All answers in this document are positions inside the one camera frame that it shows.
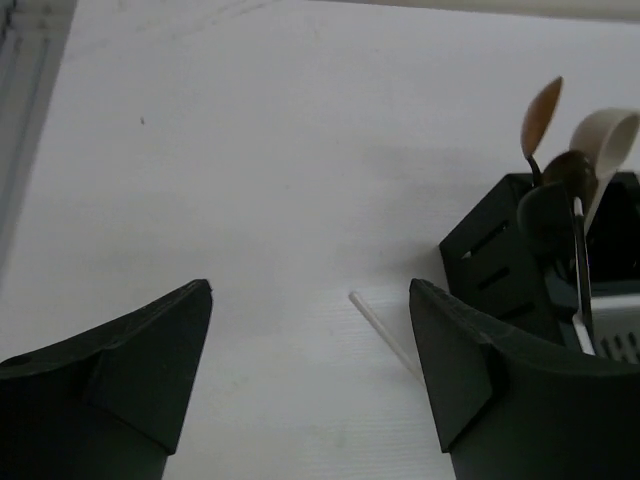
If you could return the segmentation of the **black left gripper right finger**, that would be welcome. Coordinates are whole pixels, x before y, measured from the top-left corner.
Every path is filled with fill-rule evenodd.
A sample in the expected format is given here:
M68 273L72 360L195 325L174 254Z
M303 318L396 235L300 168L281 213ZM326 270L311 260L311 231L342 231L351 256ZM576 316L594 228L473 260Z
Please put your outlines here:
M410 318L441 450L459 479L635 479L639 369L570 350L433 283Z

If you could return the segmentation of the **beige plastic spoon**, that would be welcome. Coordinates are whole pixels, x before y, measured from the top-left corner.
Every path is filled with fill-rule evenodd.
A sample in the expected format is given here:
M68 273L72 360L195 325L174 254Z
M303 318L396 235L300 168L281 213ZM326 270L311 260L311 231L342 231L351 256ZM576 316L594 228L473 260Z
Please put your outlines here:
M576 127L569 147L583 152L594 168L597 186L585 211L588 232L604 193L627 160L639 132L639 111L609 107L587 115Z

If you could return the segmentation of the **black utensil container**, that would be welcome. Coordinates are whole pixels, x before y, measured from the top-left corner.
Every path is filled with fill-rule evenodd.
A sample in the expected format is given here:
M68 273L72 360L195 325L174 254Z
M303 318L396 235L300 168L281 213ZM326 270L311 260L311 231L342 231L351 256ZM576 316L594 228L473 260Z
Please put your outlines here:
M451 294L471 307L570 349L578 302L571 253L554 263L535 257L517 225L528 173L505 175L441 241ZM639 361L639 177L619 172L587 234L594 349L604 358Z

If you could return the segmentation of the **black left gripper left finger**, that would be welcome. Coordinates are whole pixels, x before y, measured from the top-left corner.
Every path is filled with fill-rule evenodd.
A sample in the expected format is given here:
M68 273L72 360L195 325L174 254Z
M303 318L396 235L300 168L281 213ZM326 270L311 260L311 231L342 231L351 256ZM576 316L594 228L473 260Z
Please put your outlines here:
M1 363L4 479L160 479L176 453L213 291L150 304Z

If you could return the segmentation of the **copper round spoon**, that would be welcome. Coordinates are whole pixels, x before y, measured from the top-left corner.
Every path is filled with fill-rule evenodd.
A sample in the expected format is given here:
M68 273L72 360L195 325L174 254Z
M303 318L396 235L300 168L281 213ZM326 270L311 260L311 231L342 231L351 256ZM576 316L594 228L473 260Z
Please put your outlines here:
M520 147L532 173L532 185L539 186L542 173L534 154L555 114L562 92L564 78L558 76L544 86L530 101L520 129Z

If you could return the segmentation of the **black round spoon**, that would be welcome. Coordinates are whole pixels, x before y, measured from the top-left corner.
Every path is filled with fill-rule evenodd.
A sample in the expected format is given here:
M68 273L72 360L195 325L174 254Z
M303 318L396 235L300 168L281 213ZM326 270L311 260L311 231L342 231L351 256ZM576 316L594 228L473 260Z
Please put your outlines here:
M574 249L569 199L564 185L555 182L526 193L517 207L517 224L532 254L545 262L567 261Z

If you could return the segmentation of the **brown wooden spoon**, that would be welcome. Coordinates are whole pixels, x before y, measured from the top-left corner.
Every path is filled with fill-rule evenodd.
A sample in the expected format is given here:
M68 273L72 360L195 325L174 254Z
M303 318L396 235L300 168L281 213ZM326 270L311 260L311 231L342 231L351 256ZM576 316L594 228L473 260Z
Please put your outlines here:
M561 182L571 199L578 197L587 209L597 189L597 177L587 156L568 150L555 157L542 172L542 184Z

